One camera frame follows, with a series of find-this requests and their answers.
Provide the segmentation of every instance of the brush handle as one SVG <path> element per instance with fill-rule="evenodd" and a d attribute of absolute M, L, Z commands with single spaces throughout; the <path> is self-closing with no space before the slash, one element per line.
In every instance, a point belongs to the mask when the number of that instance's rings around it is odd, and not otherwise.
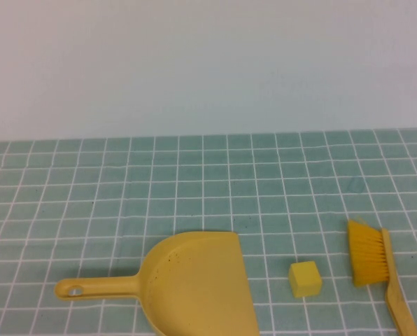
<path fill-rule="evenodd" d="M 392 244 L 390 243 L 389 231 L 382 229 L 384 249 L 389 269 L 389 284 L 386 291 L 386 303 L 390 315 L 397 326 L 400 336 L 417 336 L 417 327 L 414 318 L 404 301 L 403 293 L 398 283 L 397 268 L 393 258 Z"/>

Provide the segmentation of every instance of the table surface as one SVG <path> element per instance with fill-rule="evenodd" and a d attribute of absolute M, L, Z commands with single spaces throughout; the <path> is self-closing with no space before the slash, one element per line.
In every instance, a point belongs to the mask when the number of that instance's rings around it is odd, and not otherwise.
<path fill-rule="evenodd" d="M 153 335 L 135 300 L 53 288 L 192 230 L 239 233 L 262 335 L 395 335 L 385 286 L 353 287 L 347 218 L 390 230 L 417 323 L 417 129 L 0 142 L 0 335 Z M 294 299 L 305 260 L 323 289 Z"/>

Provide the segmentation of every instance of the yellow cube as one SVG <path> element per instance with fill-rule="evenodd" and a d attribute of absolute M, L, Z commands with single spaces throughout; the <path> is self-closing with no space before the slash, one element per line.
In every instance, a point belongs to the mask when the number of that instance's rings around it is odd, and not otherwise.
<path fill-rule="evenodd" d="M 296 262 L 290 266 L 290 284 L 295 298 L 317 295 L 322 278 L 314 261 Z"/>

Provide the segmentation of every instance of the brush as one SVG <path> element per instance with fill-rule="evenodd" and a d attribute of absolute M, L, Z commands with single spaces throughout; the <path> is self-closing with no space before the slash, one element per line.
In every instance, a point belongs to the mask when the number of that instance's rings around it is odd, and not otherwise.
<path fill-rule="evenodd" d="M 386 304 L 398 333 L 400 336 L 417 336 L 414 318 L 398 282 L 389 231 L 378 231 L 349 220 L 348 243 L 355 286 L 387 282 Z"/>

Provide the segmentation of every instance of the yellow dustpan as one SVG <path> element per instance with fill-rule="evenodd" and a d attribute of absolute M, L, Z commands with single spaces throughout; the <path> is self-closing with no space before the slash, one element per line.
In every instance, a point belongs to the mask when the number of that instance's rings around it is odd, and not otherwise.
<path fill-rule="evenodd" d="M 233 232 L 177 234 L 154 246 L 137 275 L 65 279 L 55 292 L 63 300 L 137 298 L 162 336 L 259 335 Z"/>

